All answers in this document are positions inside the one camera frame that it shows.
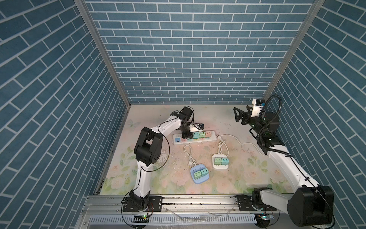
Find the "long white power strip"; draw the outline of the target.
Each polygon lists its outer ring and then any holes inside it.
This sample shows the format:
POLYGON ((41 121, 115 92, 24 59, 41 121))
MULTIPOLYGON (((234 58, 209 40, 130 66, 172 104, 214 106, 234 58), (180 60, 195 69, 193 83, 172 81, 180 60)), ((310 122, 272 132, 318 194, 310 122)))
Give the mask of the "long white power strip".
POLYGON ((214 142, 217 140, 214 131, 199 131, 193 132, 192 138, 183 138, 182 134, 174 134, 173 135, 173 144, 174 145, 185 145, 185 144, 193 144, 193 143, 206 143, 206 142, 214 142))

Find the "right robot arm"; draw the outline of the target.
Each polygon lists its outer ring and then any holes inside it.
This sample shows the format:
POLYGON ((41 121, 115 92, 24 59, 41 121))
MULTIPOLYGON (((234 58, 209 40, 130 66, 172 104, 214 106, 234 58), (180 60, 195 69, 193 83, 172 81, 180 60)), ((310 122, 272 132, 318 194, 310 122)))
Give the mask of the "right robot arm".
POLYGON ((336 223, 334 192, 312 178, 277 135, 282 105, 281 96, 275 94, 267 100, 254 99, 246 111, 233 108, 235 120, 250 126, 249 132, 257 146, 277 165, 293 190, 291 194, 281 194, 271 188, 255 188, 250 199, 252 208, 256 211, 279 210, 298 227, 320 229, 324 225, 331 229, 336 223))

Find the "teal USB charger plug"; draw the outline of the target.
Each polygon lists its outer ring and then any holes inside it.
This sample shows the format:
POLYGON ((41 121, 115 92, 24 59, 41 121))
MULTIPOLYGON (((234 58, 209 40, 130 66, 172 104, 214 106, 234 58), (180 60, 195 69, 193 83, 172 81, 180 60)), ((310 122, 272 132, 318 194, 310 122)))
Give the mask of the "teal USB charger plug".
POLYGON ((199 132, 193 132, 193 139, 199 138, 199 132))
POLYGON ((229 165, 229 159, 228 158, 222 158, 221 165, 223 165, 223 166, 229 165))
POLYGON ((193 178, 194 178, 195 180, 197 180, 197 179, 201 178, 201 172, 200 172, 200 171, 196 171, 196 172, 194 172, 194 173, 193 173, 193 178))

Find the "blue square power socket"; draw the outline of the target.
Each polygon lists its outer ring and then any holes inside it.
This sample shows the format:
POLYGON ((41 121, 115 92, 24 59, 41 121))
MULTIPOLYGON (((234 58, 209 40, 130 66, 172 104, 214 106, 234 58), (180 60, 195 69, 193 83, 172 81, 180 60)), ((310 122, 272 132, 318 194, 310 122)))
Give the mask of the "blue square power socket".
POLYGON ((209 170, 204 164, 198 164, 190 169, 190 174, 195 184, 202 184, 209 178, 209 170))

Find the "pink USB charger plug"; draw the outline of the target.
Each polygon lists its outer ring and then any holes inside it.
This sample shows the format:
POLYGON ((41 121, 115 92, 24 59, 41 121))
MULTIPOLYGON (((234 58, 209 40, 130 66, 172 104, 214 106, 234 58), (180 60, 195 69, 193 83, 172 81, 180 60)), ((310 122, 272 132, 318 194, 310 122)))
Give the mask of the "pink USB charger plug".
POLYGON ((211 131, 205 131, 205 137, 210 138, 212 136, 211 131))

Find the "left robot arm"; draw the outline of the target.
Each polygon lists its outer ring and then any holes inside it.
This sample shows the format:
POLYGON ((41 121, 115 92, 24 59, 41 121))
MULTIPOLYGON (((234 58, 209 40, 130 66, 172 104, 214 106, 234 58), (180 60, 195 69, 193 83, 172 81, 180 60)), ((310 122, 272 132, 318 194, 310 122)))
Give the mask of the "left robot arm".
POLYGON ((144 127, 141 130, 134 148, 137 177, 135 186, 129 193, 132 204, 140 210, 148 206, 151 175, 156 171, 153 165, 160 158, 163 141, 175 130, 181 131, 182 138, 192 138, 192 124, 194 124, 193 108, 184 106, 180 111, 171 112, 170 117, 161 124, 153 128, 144 127))

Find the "green USB charger plug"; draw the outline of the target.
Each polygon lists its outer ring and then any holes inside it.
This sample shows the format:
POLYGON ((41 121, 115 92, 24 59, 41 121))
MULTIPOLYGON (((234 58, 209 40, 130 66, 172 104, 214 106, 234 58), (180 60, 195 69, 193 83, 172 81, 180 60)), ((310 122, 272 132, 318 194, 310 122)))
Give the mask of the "green USB charger plug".
POLYGON ((209 174, 209 171, 207 168, 200 170, 200 172, 201 172, 201 177, 207 176, 209 174))
POLYGON ((221 165, 221 162, 222 162, 222 158, 220 158, 220 157, 216 157, 216 158, 214 159, 214 164, 215 164, 216 166, 221 165))
POLYGON ((199 132, 199 138, 205 138, 205 132, 204 131, 199 132))

